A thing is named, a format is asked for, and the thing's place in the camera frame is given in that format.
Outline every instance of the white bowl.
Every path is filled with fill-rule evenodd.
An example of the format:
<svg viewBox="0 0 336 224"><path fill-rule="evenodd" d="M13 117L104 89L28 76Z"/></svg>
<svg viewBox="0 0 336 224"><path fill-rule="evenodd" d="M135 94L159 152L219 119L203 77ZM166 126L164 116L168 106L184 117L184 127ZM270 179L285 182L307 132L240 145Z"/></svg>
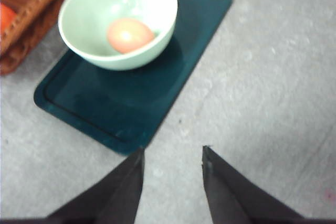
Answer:
<svg viewBox="0 0 336 224"><path fill-rule="evenodd" d="M164 50L173 35L176 15L177 0L65 0L58 27L66 45L90 63L128 70L149 63ZM108 43L107 29L122 17L145 23L155 39L127 54L115 51Z"/></svg>

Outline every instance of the light green bowl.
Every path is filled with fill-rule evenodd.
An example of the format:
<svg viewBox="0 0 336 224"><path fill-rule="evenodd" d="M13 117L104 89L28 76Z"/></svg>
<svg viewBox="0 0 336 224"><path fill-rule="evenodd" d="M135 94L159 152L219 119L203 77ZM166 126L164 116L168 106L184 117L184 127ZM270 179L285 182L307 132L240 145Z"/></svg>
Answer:
<svg viewBox="0 0 336 224"><path fill-rule="evenodd" d="M128 70L156 58L170 41L177 14L177 0L65 0L58 27L66 45L90 63L113 70ZM107 40L110 23L132 17L155 34L149 44L127 54L115 51Z"/></svg>

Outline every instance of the dark green tray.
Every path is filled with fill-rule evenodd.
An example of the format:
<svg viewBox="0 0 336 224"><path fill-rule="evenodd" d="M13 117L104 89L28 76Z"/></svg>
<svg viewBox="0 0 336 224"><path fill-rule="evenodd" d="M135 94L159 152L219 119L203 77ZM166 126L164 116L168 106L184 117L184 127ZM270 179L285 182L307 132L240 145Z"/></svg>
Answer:
<svg viewBox="0 0 336 224"><path fill-rule="evenodd" d="M116 152L146 147L231 2L178 0L172 40L142 68L104 70L69 50L37 87L35 103Z"/></svg>

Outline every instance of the gray concrete floor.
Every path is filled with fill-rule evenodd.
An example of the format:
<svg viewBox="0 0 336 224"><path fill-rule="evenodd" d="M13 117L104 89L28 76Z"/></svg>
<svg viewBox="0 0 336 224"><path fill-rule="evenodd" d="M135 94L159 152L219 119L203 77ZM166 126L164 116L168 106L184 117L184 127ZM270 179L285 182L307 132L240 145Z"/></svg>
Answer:
<svg viewBox="0 0 336 224"><path fill-rule="evenodd" d="M1 77L1 217L43 217L123 159L34 105L54 27ZM234 0L146 150L136 223L211 223L202 145L302 215L336 218L336 0Z"/></svg>

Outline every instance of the orange fruit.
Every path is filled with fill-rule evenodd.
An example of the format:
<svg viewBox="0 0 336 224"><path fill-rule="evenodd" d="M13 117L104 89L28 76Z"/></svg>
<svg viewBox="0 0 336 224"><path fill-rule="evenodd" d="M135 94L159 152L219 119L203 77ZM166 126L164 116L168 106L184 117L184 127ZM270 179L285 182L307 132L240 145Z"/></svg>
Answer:
<svg viewBox="0 0 336 224"><path fill-rule="evenodd" d="M3 3L0 3L1 5L1 13L0 13L0 19L1 19L1 33L11 24L13 18L16 16L16 13L10 9L8 6L6 6Z"/></svg>

